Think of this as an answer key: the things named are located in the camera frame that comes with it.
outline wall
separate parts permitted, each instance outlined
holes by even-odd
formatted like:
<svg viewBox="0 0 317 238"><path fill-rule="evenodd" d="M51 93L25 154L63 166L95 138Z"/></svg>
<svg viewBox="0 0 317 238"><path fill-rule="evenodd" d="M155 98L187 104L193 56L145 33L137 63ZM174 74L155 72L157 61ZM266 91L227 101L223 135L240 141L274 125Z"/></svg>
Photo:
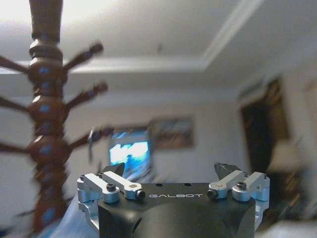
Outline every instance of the wall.
<svg viewBox="0 0 317 238"><path fill-rule="evenodd" d="M312 121L307 89L316 79L317 60L311 60L283 74L288 122L293 140L300 140L301 159L308 166L305 185L312 205L317 202L317 143L314 127L317 122Z"/></svg>
<svg viewBox="0 0 317 238"><path fill-rule="evenodd" d="M193 149L157 151L153 157L156 172L176 182L207 182L217 180L214 161L234 163L247 168L240 159L238 128L234 104L214 102L206 104L159 106L133 106L105 108L100 105L89 109L73 110L67 120L66 136L74 140L94 125L123 125L148 123L154 117L193 115L195 144ZM27 145L31 140L30 120L19 113L0 113L1 138L16 144ZM76 192L76 180L81 174L96 172L98 161L107 164L106 141L94 146L94 163L88 164L87 147L71 155L67 162L70 176L65 183L66 197ZM33 208L37 186L32 182L34 164L26 156L0 155L1 215L0 226L11 223L11 217Z"/></svg>

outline white ceiling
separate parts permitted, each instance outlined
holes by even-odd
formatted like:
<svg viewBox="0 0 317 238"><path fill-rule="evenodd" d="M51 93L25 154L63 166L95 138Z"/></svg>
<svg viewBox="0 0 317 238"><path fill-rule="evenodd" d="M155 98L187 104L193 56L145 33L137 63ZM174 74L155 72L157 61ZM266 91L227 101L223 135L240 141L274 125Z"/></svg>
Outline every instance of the white ceiling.
<svg viewBox="0 0 317 238"><path fill-rule="evenodd" d="M27 64L28 1L7 2L0 8L0 54ZM232 88L316 22L315 0L64 0L65 60L96 40L105 46L103 55L74 70L65 92L101 79L114 92ZM23 75L0 68L0 81L4 96L31 94Z"/></svg>

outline silver metal bracket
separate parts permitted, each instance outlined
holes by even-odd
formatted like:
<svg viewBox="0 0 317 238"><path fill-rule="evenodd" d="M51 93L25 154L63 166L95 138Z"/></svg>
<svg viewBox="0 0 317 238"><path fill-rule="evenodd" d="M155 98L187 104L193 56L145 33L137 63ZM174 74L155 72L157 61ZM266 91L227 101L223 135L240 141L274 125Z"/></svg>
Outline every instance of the silver metal bracket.
<svg viewBox="0 0 317 238"><path fill-rule="evenodd" d="M252 197L256 201L255 230L259 227L263 211L269 206L270 180L266 174L254 172L244 177L242 171L235 170L218 182L208 186L208 197L214 199L226 198L227 192L232 190L232 197L237 202L247 202Z"/></svg>
<svg viewBox="0 0 317 238"><path fill-rule="evenodd" d="M106 186L107 183L94 174L83 175L77 180L78 207L85 212L89 225L96 232L99 232L97 201L114 203L119 200L119 188L108 191Z"/></svg>
<svg viewBox="0 0 317 238"><path fill-rule="evenodd" d="M86 174L77 180L79 209L85 212L89 225L96 232L99 232L98 200L115 203L119 200L120 191L129 200L140 200L145 197L139 183L130 182L110 171L100 175L101 178L94 174Z"/></svg>
<svg viewBox="0 0 317 238"><path fill-rule="evenodd" d="M129 200L140 200L145 197L145 193L142 190L142 185L136 182L130 182L125 178L117 175L112 171L102 173L103 180L108 183L113 183L117 186L121 192L124 193L124 197Z"/></svg>
<svg viewBox="0 0 317 238"><path fill-rule="evenodd" d="M244 180L244 173L240 170L235 170L228 176L218 182L211 182L208 187L209 197L222 199L227 197L228 191L239 181Z"/></svg>

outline screw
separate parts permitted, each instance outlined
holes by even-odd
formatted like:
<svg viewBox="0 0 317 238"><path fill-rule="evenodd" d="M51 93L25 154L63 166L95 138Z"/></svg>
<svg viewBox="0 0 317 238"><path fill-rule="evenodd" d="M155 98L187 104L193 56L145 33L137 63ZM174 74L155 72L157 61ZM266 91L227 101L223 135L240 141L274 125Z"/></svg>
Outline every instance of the screw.
<svg viewBox="0 0 317 238"><path fill-rule="evenodd" d="M113 183L108 183L106 186L106 189L108 192L114 192L115 191L115 185Z"/></svg>
<svg viewBox="0 0 317 238"><path fill-rule="evenodd" d="M138 190L137 194L135 195L137 200L142 200L145 198L145 192L143 190Z"/></svg>
<svg viewBox="0 0 317 238"><path fill-rule="evenodd" d="M215 189L210 189L210 190L208 190L208 192L207 192L207 196L208 196L208 198L210 198L210 199L215 199L215 198L218 197L218 193L217 193L217 191L216 191Z"/></svg>
<svg viewBox="0 0 317 238"><path fill-rule="evenodd" d="M236 184L236 186L240 189L240 190L247 190L247 185L245 182L238 182Z"/></svg>

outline lampshade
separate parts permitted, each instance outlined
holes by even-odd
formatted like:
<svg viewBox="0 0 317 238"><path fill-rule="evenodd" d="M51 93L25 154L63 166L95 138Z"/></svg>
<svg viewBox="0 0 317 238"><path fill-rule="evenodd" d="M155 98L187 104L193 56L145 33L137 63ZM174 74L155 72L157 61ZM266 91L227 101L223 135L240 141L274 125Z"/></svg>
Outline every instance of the lampshade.
<svg viewBox="0 0 317 238"><path fill-rule="evenodd" d="M288 140L281 140L273 149L268 172L295 172L302 168L297 148Z"/></svg>

